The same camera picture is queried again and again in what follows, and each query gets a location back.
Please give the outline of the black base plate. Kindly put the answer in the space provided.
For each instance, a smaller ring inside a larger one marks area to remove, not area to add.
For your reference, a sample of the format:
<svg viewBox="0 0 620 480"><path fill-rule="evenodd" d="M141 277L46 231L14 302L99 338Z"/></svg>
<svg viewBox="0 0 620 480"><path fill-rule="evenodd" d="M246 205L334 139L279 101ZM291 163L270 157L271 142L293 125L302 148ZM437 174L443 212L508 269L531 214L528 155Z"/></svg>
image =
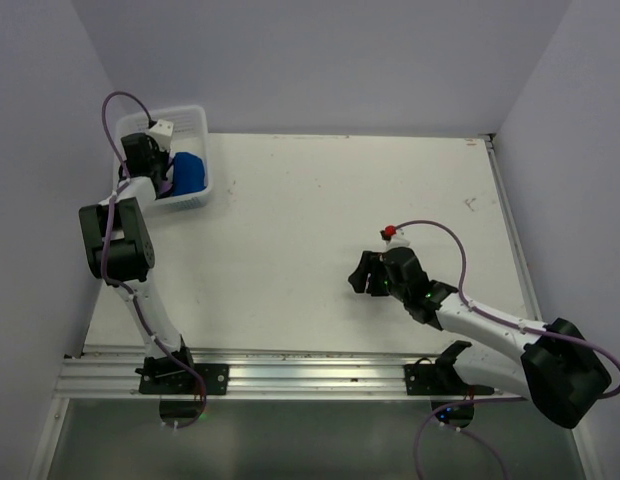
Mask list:
<svg viewBox="0 0 620 480"><path fill-rule="evenodd" d="M225 395L229 366L220 363L195 363L192 369L203 379L207 395ZM135 369L140 376L138 391L145 395L196 395L195 377L167 358Z"/></svg>
<svg viewBox="0 0 620 480"><path fill-rule="evenodd" d="M426 358L405 364L403 374L408 396L490 396L495 393L492 387L464 382L452 368Z"/></svg>

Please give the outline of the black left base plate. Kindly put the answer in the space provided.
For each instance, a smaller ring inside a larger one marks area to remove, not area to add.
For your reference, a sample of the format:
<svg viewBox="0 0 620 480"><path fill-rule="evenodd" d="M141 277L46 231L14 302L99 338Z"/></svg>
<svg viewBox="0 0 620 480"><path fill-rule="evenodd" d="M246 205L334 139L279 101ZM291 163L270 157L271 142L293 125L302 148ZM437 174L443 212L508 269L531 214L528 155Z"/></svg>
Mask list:
<svg viewBox="0 0 620 480"><path fill-rule="evenodd" d="M220 363L195 363L192 369L203 379L207 395L225 395L229 366ZM138 391L145 395L196 395L195 377L167 358L135 369L140 376Z"/></svg>

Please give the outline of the purple towel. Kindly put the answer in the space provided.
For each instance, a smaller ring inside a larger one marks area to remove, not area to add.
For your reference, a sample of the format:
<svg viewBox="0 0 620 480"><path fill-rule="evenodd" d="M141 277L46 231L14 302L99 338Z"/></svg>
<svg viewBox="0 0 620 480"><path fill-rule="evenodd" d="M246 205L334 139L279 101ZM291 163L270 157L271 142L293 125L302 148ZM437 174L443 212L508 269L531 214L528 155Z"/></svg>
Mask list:
<svg viewBox="0 0 620 480"><path fill-rule="evenodd" d="M170 181L163 181L161 184L160 191L158 193L159 198L166 198L171 195L173 190L173 183Z"/></svg>

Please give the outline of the aluminium mounting rail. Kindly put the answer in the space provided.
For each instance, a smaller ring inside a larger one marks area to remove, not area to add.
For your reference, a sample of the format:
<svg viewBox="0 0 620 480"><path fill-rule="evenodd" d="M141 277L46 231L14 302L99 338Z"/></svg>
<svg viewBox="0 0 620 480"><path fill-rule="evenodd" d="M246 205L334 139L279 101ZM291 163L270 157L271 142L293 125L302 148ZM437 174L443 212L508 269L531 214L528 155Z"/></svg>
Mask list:
<svg viewBox="0 0 620 480"><path fill-rule="evenodd" d="M404 367L426 355L195 349L196 362L229 367L222 400L403 401ZM141 399L141 347L92 346L65 359L53 390L65 399Z"/></svg>

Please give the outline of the blue towel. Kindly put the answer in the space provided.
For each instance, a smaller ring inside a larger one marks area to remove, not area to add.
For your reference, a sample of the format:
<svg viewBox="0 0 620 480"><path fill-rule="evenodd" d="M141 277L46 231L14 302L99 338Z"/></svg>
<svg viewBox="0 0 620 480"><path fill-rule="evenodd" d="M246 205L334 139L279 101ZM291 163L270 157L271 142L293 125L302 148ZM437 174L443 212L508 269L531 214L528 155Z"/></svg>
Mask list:
<svg viewBox="0 0 620 480"><path fill-rule="evenodd" d="M198 193L206 189L207 172L204 161L189 152L178 152L173 159L172 196Z"/></svg>

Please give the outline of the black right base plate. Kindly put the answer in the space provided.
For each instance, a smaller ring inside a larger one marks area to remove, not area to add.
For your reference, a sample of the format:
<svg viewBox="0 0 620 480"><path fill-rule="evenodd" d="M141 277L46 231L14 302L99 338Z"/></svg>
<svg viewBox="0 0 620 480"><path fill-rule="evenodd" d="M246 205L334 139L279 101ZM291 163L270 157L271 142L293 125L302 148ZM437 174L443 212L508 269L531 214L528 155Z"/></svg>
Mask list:
<svg viewBox="0 0 620 480"><path fill-rule="evenodd" d="M495 393L492 387L464 382L452 368L426 358L405 364L403 374L408 396L490 396Z"/></svg>

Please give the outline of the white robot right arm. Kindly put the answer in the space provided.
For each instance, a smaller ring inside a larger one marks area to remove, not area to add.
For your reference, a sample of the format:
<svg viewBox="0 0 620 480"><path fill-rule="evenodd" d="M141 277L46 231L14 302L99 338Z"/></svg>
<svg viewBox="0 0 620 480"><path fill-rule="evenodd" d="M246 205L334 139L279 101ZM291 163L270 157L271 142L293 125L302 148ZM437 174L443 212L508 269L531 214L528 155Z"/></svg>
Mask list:
<svg viewBox="0 0 620 480"><path fill-rule="evenodd" d="M391 296L418 323L458 340L431 364L405 368L407 391L487 395L495 390L531 401L551 422L576 427L612 378L578 328L520 320L511 327L468 308L457 288L428 278L414 251L365 251L348 282L357 294Z"/></svg>

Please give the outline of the white plastic basket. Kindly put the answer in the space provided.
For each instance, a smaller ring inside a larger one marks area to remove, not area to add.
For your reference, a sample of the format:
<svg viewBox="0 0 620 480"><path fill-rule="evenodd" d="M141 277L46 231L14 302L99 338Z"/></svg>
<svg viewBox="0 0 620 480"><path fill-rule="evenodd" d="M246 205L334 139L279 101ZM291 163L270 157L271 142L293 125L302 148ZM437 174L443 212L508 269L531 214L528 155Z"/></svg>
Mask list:
<svg viewBox="0 0 620 480"><path fill-rule="evenodd" d="M206 189L204 191L173 197L159 198L148 177L121 178L125 153L121 138L133 133L145 133L159 120L174 123L171 150L168 152L172 167L168 178L173 182L173 159L178 152L189 152L203 159L206 167ZM121 118L116 125L116 152L114 159L113 192L119 200L135 197L144 213L187 210L204 206L213 190L213 176L208 160L208 127L204 109L200 106L173 107L149 112L141 111Z"/></svg>

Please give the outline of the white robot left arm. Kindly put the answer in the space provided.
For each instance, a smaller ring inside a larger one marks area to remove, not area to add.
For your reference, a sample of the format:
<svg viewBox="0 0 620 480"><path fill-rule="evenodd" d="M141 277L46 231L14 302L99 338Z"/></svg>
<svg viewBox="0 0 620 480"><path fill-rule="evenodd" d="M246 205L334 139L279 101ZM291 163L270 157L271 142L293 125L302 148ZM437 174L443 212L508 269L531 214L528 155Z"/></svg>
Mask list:
<svg viewBox="0 0 620 480"><path fill-rule="evenodd" d="M167 192L172 133L159 122L145 133L122 137L121 143L125 160L117 186L108 199L78 212L87 262L135 319L146 349L140 374L162 377L175 392L187 392L197 383L198 369L159 297L152 275L156 257L144 220L144 211Z"/></svg>

